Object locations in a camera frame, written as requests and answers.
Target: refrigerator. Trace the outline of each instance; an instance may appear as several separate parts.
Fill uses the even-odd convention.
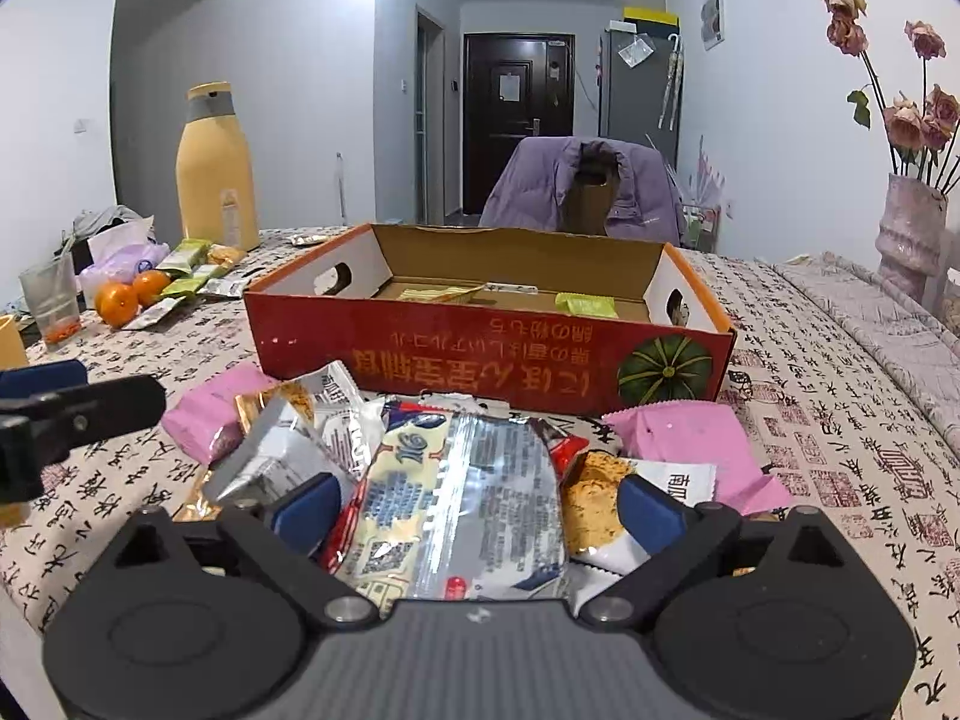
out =
[[[649,35],[656,50],[637,66],[630,67],[619,52],[634,40],[635,35],[618,31],[603,33],[597,134],[601,138],[641,143],[642,146],[650,146],[647,140],[649,135],[664,159],[677,167],[683,99],[680,99],[680,109],[672,131],[670,117],[673,98],[667,106],[663,129],[658,127],[658,122],[664,104],[670,52],[673,50],[669,37],[679,33],[680,28],[646,20],[636,20],[635,23],[637,34]]]

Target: pumpkin picture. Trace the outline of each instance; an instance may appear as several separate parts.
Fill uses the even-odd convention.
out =
[[[685,335],[653,338],[637,346],[616,372],[620,399],[629,406],[703,397],[713,373],[709,351]]]

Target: tangerine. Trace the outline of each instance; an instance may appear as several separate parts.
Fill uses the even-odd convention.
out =
[[[136,290],[128,284],[115,281],[109,281],[100,288],[95,303],[100,319],[114,329],[123,327],[140,310]]]
[[[133,279],[136,298],[144,308],[149,308],[160,300],[160,293],[169,285],[170,276],[162,271],[143,271]]]

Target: calligraphy tablecloth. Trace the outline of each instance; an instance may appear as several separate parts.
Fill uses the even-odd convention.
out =
[[[295,257],[284,241],[291,232],[267,231],[242,268]],[[798,502],[829,514],[914,630],[918,665],[897,717],[956,720],[960,461],[867,352],[769,266],[686,255],[740,328],[720,399],[757,461]],[[200,305],[157,332],[113,333],[92,314],[85,324],[55,354],[32,348],[32,362],[76,357],[93,380],[152,373],[176,403],[256,357],[240,301]],[[594,446],[619,448],[595,420],[557,421]],[[0,535],[0,579],[35,630],[45,630],[131,512],[147,504],[174,512],[198,472],[160,428],[76,450],[47,469],[29,520]]]

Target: patterned fabric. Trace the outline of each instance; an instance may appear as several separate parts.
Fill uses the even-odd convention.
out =
[[[298,253],[270,231],[244,268]],[[960,709],[960,461],[858,343],[770,266],[686,252],[740,329],[721,400],[731,404],[757,461],[798,502],[824,508],[914,629],[917,670],[896,717],[955,720]],[[198,381],[256,357],[240,301],[208,303],[155,332],[85,330],[55,355],[91,379],[150,372],[170,402]],[[616,452],[595,420],[552,418]],[[0,536],[0,577],[43,632],[128,515],[174,512],[198,466],[160,429],[75,451],[48,469],[28,522]]]
[[[870,352],[960,455],[960,340],[875,271],[827,252],[774,266]]]

